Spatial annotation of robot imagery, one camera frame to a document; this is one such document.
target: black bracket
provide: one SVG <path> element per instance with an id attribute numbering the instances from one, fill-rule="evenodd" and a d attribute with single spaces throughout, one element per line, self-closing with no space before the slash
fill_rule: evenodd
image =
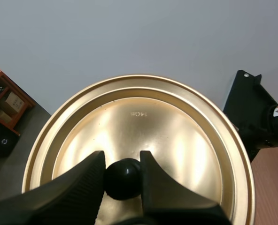
<path id="1" fill-rule="evenodd" d="M 224 107 L 251 161 L 260 149 L 278 147 L 278 118 L 272 116 L 278 103 L 260 84 L 261 78 L 239 70 Z"/>

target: wooden table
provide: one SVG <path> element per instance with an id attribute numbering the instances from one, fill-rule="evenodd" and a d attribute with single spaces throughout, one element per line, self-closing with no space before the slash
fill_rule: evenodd
<path id="1" fill-rule="evenodd" d="M 256 225 L 278 225 L 278 148 L 262 149 L 252 162 Z"/>

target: gray wall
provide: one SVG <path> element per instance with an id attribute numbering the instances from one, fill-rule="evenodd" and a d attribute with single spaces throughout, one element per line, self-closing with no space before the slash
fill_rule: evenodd
<path id="1" fill-rule="evenodd" d="M 50 113 L 129 73 L 174 78 L 223 107 L 244 69 L 278 101 L 278 0 L 0 0 L 0 68 Z"/>

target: wooden cabinet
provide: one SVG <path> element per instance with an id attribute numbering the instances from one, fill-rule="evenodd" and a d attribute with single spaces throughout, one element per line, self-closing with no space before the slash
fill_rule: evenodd
<path id="1" fill-rule="evenodd" d="M 8 76 L 6 76 L 1 70 L 0 70 L 0 87 L 3 87 L 3 91 L 0 93 L 0 101 L 2 98 L 7 95 L 9 92 L 13 92 L 15 95 L 17 95 L 23 102 L 24 105 L 20 109 L 20 111 L 16 114 L 11 115 L 12 120 L 8 123 L 0 119 L 0 124 L 2 124 L 4 127 L 10 129 L 13 133 L 16 135 L 20 135 L 15 130 L 15 125 L 25 112 L 27 108 L 33 107 L 35 105 L 35 102 L 22 90 L 20 89 Z"/>

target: cardboard box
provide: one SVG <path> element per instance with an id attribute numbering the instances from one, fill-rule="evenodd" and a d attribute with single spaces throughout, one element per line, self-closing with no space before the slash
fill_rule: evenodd
<path id="1" fill-rule="evenodd" d="M 12 120 L 12 118 L 0 109 L 0 120 L 3 120 L 6 123 L 9 123 Z"/>
<path id="2" fill-rule="evenodd" d="M 0 100 L 0 109 L 9 115 L 16 114 L 20 112 L 24 105 L 24 102 L 13 92 L 8 96 L 3 97 Z"/>

